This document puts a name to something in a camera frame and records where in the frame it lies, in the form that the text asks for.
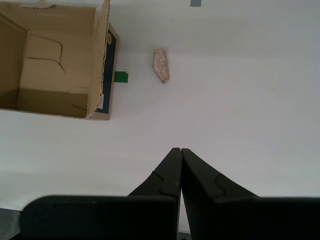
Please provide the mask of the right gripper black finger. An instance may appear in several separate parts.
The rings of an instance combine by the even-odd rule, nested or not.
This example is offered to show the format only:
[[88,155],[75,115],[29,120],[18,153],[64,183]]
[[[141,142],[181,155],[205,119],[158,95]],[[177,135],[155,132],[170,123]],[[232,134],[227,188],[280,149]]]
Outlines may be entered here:
[[21,212],[24,240],[175,240],[182,151],[173,148],[127,196],[49,195]]
[[181,189],[194,240],[318,240],[320,200],[260,197],[182,149]]

